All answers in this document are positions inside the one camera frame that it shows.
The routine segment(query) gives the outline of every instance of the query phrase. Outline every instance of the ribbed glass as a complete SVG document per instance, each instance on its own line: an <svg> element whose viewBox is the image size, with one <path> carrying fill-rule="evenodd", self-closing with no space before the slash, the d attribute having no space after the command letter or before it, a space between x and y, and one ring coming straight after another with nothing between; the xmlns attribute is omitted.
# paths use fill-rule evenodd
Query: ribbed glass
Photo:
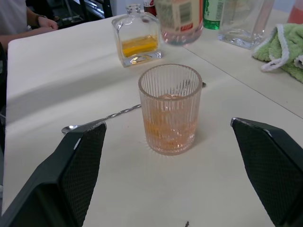
<svg viewBox="0 0 303 227"><path fill-rule="evenodd" d="M201 76L184 65L160 65L139 79L140 99L149 146L164 155L190 148L198 121Z"/></svg>

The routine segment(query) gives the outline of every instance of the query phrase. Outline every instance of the glass decanter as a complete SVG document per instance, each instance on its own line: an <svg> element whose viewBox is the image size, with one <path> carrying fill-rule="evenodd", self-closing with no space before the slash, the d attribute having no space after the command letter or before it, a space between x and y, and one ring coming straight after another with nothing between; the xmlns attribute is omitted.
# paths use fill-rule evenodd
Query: glass decanter
<svg viewBox="0 0 303 227"><path fill-rule="evenodd" d="M140 4L127 5L127 15L112 21L124 67L161 58L158 19L150 13L141 13L140 8Z"/></svg>
<svg viewBox="0 0 303 227"><path fill-rule="evenodd" d="M262 41L275 0L225 0L219 40L251 49Z"/></svg>

